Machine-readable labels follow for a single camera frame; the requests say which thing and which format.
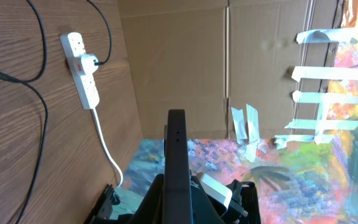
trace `cardboard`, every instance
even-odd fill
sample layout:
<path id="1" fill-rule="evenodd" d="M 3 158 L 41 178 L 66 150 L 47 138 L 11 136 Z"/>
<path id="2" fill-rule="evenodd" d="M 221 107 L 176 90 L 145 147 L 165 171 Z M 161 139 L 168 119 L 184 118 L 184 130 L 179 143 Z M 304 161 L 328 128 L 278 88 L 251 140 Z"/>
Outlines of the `cardboard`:
<path id="1" fill-rule="evenodd" d="M 316 105 L 295 104 L 291 66 L 324 66 L 328 44 L 298 45 L 297 33 L 332 28 L 336 0 L 120 0 L 144 138 L 162 139 L 169 109 L 183 108 L 189 138 L 235 138 L 229 107 L 259 112 L 262 138 L 291 134 Z"/>

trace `painted palm tree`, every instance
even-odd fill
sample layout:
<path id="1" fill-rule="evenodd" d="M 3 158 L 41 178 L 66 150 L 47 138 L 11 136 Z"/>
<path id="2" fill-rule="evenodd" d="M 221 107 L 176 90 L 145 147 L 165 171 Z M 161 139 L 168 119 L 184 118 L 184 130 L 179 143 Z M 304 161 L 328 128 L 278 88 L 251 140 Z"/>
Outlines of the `painted palm tree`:
<path id="1" fill-rule="evenodd" d="M 258 188 L 260 188 L 260 181 L 263 181 L 274 191 L 278 191 L 274 184 L 278 185 L 281 190 L 288 190 L 290 187 L 286 182 L 291 179 L 279 172 L 287 173 L 289 171 L 290 170 L 285 167 L 258 166 L 251 169 L 250 172 L 244 176 L 243 180 L 249 181 L 252 179 Z"/>

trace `power outlet socket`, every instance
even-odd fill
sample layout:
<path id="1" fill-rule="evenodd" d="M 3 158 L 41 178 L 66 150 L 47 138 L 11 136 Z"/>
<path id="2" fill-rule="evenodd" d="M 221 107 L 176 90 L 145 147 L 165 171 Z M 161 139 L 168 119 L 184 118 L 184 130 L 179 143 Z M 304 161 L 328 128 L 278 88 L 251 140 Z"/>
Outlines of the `power outlet socket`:
<path id="1" fill-rule="evenodd" d="M 100 99 L 94 82 L 93 72 L 96 71 L 98 66 L 96 65 L 92 68 L 92 71 L 89 72 L 82 66 L 82 60 L 89 59 L 93 62 L 98 62 L 98 59 L 94 55 L 86 54 L 82 36 L 77 32 L 60 35 L 60 42 L 62 43 L 68 66 L 73 75 L 74 84 L 78 96 L 80 97 L 82 107 L 86 110 L 95 108 Z"/>

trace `wooden floor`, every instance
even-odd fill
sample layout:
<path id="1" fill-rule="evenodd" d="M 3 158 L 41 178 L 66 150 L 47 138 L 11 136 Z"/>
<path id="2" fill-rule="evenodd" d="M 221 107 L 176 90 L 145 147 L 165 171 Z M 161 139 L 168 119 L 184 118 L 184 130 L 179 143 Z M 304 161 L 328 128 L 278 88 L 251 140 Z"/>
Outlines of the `wooden floor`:
<path id="1" fill-rule="evenodd" d="M 108 33 L 85 0 L 33 0 L 45 26 L 48 64 L 33 86 L 44 96 L 49 124 L 34 194 L 21 223 L 83 223 L 107 183 L 119 176 L 99 143 L 91 112 L 83 110 L 65 61 L 59 35 L 83 35 L 88 53 L 108 54 Z M 97 107 L 106 144 L 123 170 L 142 138 L 116 0 L 94 0 L 113 36 L 110 61 L 95 74 Z M 0 70 L 34 77 L 42 64 L 42 41 L 34 12 L 25 0 L 0 0 Z M 0 223 L 14 223 L 32 179 L 44 108 L 20 84 L 0 81 Z"/>

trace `power cord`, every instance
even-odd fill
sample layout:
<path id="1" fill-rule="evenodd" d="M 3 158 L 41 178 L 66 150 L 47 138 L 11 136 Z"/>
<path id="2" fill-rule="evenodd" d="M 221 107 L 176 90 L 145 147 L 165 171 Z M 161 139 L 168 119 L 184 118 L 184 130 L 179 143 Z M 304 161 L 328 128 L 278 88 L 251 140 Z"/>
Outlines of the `power cord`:
<path id="1" fill-rule="evenodd" d="M 95 62 L 95 65 L 104 65 L 110 59 L 110 55 L 111 55 L 112 38 L 111 38 L 110 26 L 109 26 L 109 23 L 107 22 L 107 19 L 104 17 L 103 13 L 100 11 L 100 9 L 95 4 L 93 4 L 93 2 L 91 2 L 91 0 L 86 0 L 86 1 L 89 2 L 99 12 L 100 16 L 102 16 L 104 23 L 106 23 L 107 31 L 109 32 L 109 41 L 110 41 L 109 54 L 107 55 L 107 58 L 105 59 L 105 61 Z"/>
<path id="2" fill-rule="evenodd" d="M 95 65 L 104 65 L 110 59 L 110 55 L 111 55 L 112 38 L 111 38 L 110 26 L 109 26 L 109 23 L 107 22 L 107 19 L 104 17 L 103 13 L 100 11 L 100 9 L 95 4 L 93 4 L 93 2 L 91 2 L 91 0 L 86 0 L 86 1 L 89 2 L 99 12 L 100 16 L 103 18 L 104 22 L 106 23 L 106 27 L 107 27 L 107 30 L 109 32 L 109 41 L 110 41 L 109 54 L 108 54 L 107 58 L 105 59 L 105 61 L 95 63 Z M 95 108 L 92 109 L 92 114 L 93 114 L 94 123 L 96 125 L 96 130 L 98 132 L 100 143 L 102 144 L 104 153 L 106 154 L 107 158 L 109 159 L 109 162 L 118 170 L 118 173 L 119 173 L 119 176 L 120 176 L 120 181 L 119 181 L 119 184 L 118 184 L 117 187 L 120 187 L 121 184 L 122 184 L 122 181 L 124 179 L 124 177 L 122 175 L 122 171 L 119 168 L 119 166 L 117 165 L 117 163 L 114 161 L 114 159 L 112 159 L 112 157 L 110 155 L 110 152 L 107 149 L 106 143 L 104 142 L 102 129 L 100 127 L 98 113 L 96 112 Z"/>
<path id="3" fill-rule="evenodd" d="M 18 224 L 20 222 L 21 218 L 23 217 L 24 211 L 27 208 L 27 205 L 29 204 L 29 201 L 30 201 L 33 189 L 34 189 L 35 181 L 37 180 L 38 171 L 39 171 L 40 163 L 41 163 L 41 160 L 42 160 L 42 153 L 44 151 L 45 137 L 46 137 L 46 131 L 47 131 L 47 124 L 48 124 L 48 107 L 47 107 L 47 104 L 46 104 L 44 98 L 42 97 L 42 95 L 34 87 L 32 87 L 29 84 L 30 82 L 38 80 L 44 74 L 45 67 L 47 65 L 47 41 L 46 41 L 45 31 L 44 31 L 44 27 L 42 25 L 41 17 L 39 15 L 37 9 L 35 8 L 35 6 L 32 4 L 32 2 L 30 0 L 27 0 L 27 2 L 30 4 L 32 10 L 34 11 L 35 15 L 37 16 L 38 23 L 39 23 L 40 29 L 41 29 L 42 47 L 44 49 L 44 60 L 42 62 L 41 70 L 40 70 L 40 72 L 38 73 L 38 75 L 36 77 L 31 78 L 29 80 L 21 80 L 21 79 L 12 77 L 12 76 L 10 76 L 10 75 L 8 75 L 6 73 L 0 72 L 0 80 L 4 80 L 4 81 L 7 81 L 7 82 L 11 82 L 11 83 L 23 84 L 24 86 L 30 88 L 35 94 L 37 94 L 37 96 L 40 98 L 40 100 L 42 102 L 42 105 L 44 106 L 44 109 L 45 109 L 45 122 L 44 122 L 44 129 L 42 131 L 40 149 L 39 149 L 37 163 L 35 165 L 33 178 L 31 180 L 31 184 L 30 184 L 29 190 L 27 192 L 27 195 L 25 196 L 25 200 L 24 200 L 24 204 L 22 206 L 21 212 L 20 212 L 19 216 L 17 217 L 16 224 Z"/>

